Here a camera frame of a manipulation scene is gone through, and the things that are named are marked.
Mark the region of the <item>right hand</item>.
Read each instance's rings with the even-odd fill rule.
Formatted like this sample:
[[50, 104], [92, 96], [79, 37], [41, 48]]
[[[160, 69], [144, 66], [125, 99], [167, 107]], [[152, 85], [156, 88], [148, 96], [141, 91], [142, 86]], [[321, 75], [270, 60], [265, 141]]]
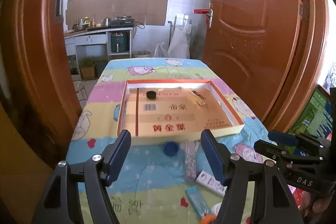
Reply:
[[323, 213], [328, 208], [331, 200], [332, 196], [317, 200], [316, 198], [313, 198], [310, 193], [303, 192], [299, 211], [303, 217], [306, 217], [309, 213]]

